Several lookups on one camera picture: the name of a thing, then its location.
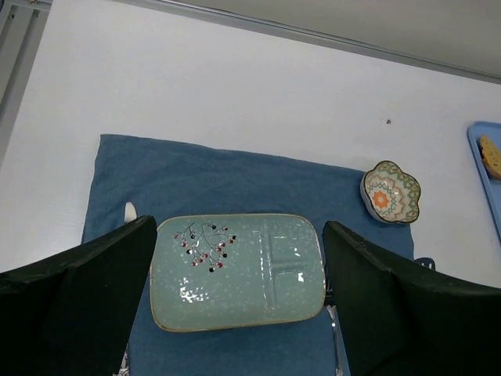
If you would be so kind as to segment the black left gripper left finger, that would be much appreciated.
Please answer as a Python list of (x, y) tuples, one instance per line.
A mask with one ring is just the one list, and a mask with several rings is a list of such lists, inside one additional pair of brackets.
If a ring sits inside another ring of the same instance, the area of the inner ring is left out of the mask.
[(3, 375), (116, 375), (157, 240), (141, 216), (1, 274)]

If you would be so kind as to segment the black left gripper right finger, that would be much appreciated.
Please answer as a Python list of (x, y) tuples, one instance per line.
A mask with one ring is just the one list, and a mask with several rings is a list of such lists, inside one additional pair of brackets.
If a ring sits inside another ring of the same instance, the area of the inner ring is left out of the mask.
[(497, 375), (500, 290), (428, 269), (339, 222), (323, 228), (353, 375)]

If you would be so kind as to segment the sliced bread piece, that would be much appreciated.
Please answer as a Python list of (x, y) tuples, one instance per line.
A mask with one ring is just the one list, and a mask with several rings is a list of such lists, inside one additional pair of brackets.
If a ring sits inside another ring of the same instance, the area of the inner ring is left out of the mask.
[(501, 180), (500, 171), (500, 150), (487, 135), (482, 135), (479, 139), (481, 149), (481, 160), (488, 175), (492, 179)]

